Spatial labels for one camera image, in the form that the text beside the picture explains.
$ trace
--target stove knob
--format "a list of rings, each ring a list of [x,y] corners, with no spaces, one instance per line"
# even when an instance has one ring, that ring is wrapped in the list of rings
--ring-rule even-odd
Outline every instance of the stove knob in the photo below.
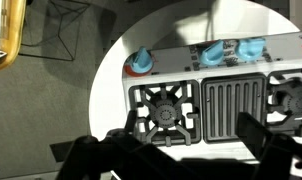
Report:
[[[141,47],[138,53],[132,57],[130,65],[132,71],[138,74],[142,74],[151,70],[153,66],[153,60],[148,51],[144,47]]]
[[[202,52],[200,61],[205,65],[214,66],[220,64],[223,57],[223,41],[219,40]]]
[[[241,39],[235,48],[235,54],[244,61],[254,61],[262,56],[265,39]]]

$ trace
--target black foreground object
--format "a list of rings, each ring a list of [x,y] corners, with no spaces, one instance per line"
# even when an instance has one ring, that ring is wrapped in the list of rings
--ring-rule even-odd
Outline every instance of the black foreground object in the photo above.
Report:
[[[136,119],[136,111],[128,118]],[[302,145],[285,134],[273,134],[250,114],[239,113],[236,133],[260,162],[235,159],[182,159],[175,161],[153,144],[142,144],[131,134],[134,122],[108,132],[103,141],[92,136],[75,140],[57,180],[100,179],[113,170],[122,180],[212,179],[263,180],[291,178],[293,156],[302,162]]]

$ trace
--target stove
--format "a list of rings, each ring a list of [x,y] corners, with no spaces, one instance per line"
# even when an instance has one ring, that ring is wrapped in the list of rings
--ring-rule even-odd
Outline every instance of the stove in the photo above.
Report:
[[[239,112],[302,137],[302,32],[141,47],[127,58],[122,82],[127,112],[138,113],[133,135],[144,143],[239,142]]]

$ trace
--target yellow object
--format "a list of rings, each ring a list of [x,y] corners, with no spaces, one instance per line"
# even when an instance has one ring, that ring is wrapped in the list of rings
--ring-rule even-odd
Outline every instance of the yellow object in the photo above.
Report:
[[[0,60],[0,70],[14,62],[22,39],[26,0],[9,0],[9,2],[8,36],[0,40],[0,50],[6,52],[7,56]]]

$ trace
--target gas stove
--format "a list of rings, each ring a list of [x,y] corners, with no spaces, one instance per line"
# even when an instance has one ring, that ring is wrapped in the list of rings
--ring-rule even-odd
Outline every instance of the gas stove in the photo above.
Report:
[[[239,142],[239,112],[273,132],[302,137],[302,32],[141,47],[124,64],[133,135],[173,148]]]

